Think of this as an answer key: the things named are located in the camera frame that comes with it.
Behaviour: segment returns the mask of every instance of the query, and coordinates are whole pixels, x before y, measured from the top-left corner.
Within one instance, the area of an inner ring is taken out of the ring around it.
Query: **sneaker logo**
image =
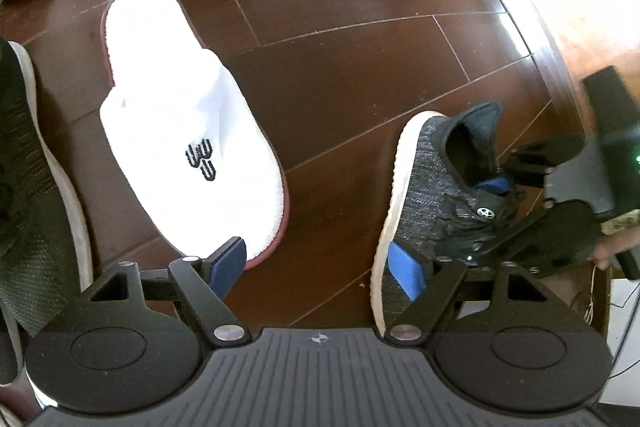
[[[486,219],[494,219],[495,217],[495,212],[490,208],[484,208],[484,206],[478,208],[478,210],[476,210],[476,213],[480,217],[486,217]]]
[[[204,179],[208,182],[212,182],[216,179],[216,170],[211,163],[211,155],[213,154],[213,147],[211,142],[207,139],[203,139],[195,149],[189,145],[189,148],[184,152],[189,161],[189,165],[194,169],[200,168],[200,172],[204,176]]]

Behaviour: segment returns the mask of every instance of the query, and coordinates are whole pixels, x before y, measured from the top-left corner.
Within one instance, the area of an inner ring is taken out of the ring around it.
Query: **sneaker tongue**
[[[478,216],[486,219],[494,219],[503,203],[503,197],[496,196],[495,194],[481,189],[476,193],[476,201],[473,204],[473,210],[478,214]]]
[[[439,125],[433,134],[447,171],[463,188],[497,168],[495,132],[502,106],[484,102]]]

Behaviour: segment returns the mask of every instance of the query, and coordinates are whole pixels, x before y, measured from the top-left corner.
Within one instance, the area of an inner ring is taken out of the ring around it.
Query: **white sneaker sole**
[[[15,380],[18,380],[22,371],[22,343],[20,341],[20,330],[18,329],[18,323],[16,322],[15,317],[6,308],[6,306],[0,302],[0,321],[2,320],[6,323],[6,328],[9,332],[9,339],[11,340],[12,347],[14,348],[15,360],[17,362]],[[6,387],[14,382],[1,384],[0,387]]]
[[[382,311],[382,276],[385,272],[386,256],[389,244],[393,241],[398,229],[411,171],[414,168],[415,150],[418,145],[420,131],[424,123],[434,116],[444,115],[435,111],[424,111],[416,114],[404,126],[398,140],[391,188],[391,203],[389,204],[389,211],[386,214],[385,224],[380,234],[376,256],[373,259],[373,268],[371,269],[371,308],[373,309],[373,317],[376,320],[380,336],[385,334],[386,329],[385,317]]]
[[[53,174],[53,179],[58,185],[62,200],[65,204],[66,215],[69,219],[69,226],[71,227],[71,234],[74,240],[74,246],[76,248],[76,257],[78,259],[78,272],[80,275],[80,289],[84,291],[94,281],[94,265],[91,259],[91,243],[89,242],[89,233],[86,228],[86,221],[84,220],[84,214],[82,213],[82,206],[76,190],[72,185],[66,172],[63,171],[62,166],[58,163],[55,156],[47,147],[47,144],[42,139],[42,133],[38,126],[38,108],[37,108],[37,95],[36,95],[36,78],[33,71],[33,64],[27,50],[25,50],[20,44],[16,42],[9,42],[12,49],[20,62],[20,69],[22,70],[22,76],[24,77],[24,85],[27,93],[27,103],[29,104],[29,110],[31,111],[31,118],[33,120],[38,139],[44,150],[49,169]]]

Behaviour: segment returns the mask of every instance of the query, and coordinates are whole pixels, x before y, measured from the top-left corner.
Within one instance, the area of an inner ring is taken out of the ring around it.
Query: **embroidered logo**
[[[200,172],[204,176],[204,179],[208,182],[212,182],[216,179],[216,170],[211,163],[211,155],[213,154],[213,147],[211,142],[207,139],[203,139],[196,145],[195,149],[190,145],[184,152],[189,161],[189,165],[194,169],[200,168]]]

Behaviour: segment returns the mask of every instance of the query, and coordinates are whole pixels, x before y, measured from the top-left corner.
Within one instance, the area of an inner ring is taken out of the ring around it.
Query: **person's hand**
[[[598,268],[604,270],[609,266],[611,256],[638,246],[640,246],[640,226],[620,230],[598,241],[593,250],[593,262]]]

